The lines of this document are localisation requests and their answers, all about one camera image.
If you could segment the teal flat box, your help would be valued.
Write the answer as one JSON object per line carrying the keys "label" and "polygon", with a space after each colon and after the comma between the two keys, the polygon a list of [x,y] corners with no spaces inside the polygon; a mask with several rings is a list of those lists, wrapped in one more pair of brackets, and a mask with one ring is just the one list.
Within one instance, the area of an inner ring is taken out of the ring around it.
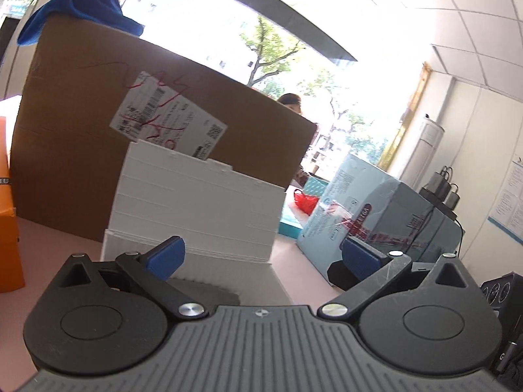
{"label": "teal flat box", "polygon": [[307,195],[318,196],[320,198],[328,184],[328,181],[317,176],[310,176],[303,188],[295,181],[292,181],[291,185],[285,190],[285,202],[278,227],[278,233],[280,235],[297,239],[309,219],[309,215],[306,215],[296,207],[294,203],[294,190],[301,189]]}

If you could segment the orange box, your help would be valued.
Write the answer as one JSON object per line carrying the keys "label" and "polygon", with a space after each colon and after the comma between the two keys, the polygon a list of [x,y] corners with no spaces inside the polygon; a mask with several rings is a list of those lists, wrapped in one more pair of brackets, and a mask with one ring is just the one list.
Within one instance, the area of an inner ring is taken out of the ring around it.
{"label": "orange box", "polygon": [[20,232],[11,194],[4,117],[1,117],[0,133],[0,292],[7,293],[25,287],[25,279],[19,251]]}

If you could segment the large brown cardboard box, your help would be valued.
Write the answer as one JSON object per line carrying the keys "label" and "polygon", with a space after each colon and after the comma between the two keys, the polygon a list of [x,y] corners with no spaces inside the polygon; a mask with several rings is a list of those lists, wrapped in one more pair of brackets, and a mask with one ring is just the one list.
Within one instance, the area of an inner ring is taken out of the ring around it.
{"label": "large brown cardboard box", "polygon": [[225,124],[212,159],[281,187],[291,183],[313,122],[148,41],[54,14],[36,45],[11,142],[11,191],[21,218],[102,239],[128,149],[110,123],[140,73]]}

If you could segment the black power adapters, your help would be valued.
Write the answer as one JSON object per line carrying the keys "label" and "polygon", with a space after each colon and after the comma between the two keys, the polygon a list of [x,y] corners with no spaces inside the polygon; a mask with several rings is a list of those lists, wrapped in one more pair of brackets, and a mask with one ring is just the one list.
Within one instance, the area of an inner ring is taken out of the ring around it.
{"label": "black power adapters", "polygon": [[453,181],[453,168],[443,166],[439,172],[434,172],[428,183],[419,190],[427,201],[434,205],[445,206],[450,211],[457,208],[460,201],[459,187]]}

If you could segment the blue cloth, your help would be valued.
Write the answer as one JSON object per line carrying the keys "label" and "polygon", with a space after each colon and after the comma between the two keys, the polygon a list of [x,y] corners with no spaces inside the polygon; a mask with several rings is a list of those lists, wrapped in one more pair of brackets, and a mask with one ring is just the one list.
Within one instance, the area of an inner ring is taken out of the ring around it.
{"label": "blue cloth", "polygon": [[36,10],[25,23],[18,35],[17,45],[36,44],[46,20],[54,14],[88,20],[133,36],[142,36],[144,30],[142,24],[123,14],[119,0],[50,0]]}

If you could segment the red plastic bag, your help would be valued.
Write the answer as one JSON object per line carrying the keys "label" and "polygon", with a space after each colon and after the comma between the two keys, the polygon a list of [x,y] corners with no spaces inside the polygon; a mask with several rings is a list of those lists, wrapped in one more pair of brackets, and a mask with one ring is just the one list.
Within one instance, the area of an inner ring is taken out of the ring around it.
{"label": "red plastic bag", "polygon": [[318,196],[305,194],[301,189],[294,190],[294,203],[306,215],[311,215],[319,201]]}

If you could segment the woman in patterned top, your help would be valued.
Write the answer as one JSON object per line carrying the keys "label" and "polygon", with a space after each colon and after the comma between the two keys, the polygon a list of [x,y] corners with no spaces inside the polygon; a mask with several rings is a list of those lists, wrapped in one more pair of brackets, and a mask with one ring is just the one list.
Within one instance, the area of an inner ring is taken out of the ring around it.
{"label": "woman in patterned top", "polygon": [[[282,96],[279,96],[278,102],[282,105],[285,105],[288,109],[293,112],[302,115],[301,111],[301,99],[298,95],[294,93],[286,93]],[[309,175],[304,171],[302,166],[298,167],[296,174],[294,175],[294,181],[300,186],[304,187],[309,179]]]}

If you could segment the white ribbed storage box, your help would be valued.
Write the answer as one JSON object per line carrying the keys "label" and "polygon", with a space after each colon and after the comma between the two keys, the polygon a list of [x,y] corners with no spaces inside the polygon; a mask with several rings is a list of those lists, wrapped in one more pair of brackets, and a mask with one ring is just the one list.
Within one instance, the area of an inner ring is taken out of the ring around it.
{"label": "white ribbed storage box", "polygon": [[145,253],[171,236],[186,245],[173,278],[220,287],[245,306],[288,305],[270,263],[285,190],[149,142],[128,146],[101,258]]}

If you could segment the light blue cardboard box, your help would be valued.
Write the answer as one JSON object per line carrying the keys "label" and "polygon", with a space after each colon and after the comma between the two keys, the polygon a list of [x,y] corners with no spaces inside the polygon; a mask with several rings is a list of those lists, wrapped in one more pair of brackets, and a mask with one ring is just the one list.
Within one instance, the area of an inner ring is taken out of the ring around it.
{"label": "light blue cardboard box", "polygon": [[405,183],[350,155],[340,165],[301,230],[297,246],[324,278],[342,259],[349,237],[378,251],[402,251],[412,261],[434,263],[458,251],[464,230]]}

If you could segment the wall poster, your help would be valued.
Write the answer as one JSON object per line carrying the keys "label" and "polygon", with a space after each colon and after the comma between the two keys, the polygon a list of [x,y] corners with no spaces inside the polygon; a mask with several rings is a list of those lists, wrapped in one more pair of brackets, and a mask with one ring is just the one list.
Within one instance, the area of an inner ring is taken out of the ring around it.
{"label": "wall poster", "polygon": [[515,154],[488,220],[519,244],[523,232],[522,189],[522,157]]}

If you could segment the white air conditioner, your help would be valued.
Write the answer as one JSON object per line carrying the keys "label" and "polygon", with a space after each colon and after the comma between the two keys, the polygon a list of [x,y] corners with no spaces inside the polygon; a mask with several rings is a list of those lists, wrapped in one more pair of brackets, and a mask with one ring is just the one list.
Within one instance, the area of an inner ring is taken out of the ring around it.
{"label": "white air conditioner", "polygon": [[445,130],[442,126],[429,118],[426,119],[420,138],[401,174],[401,182],[411,188],[417,187],[426,171],[426,167],[432,161],[432,157],[437,151],[444,133]]}

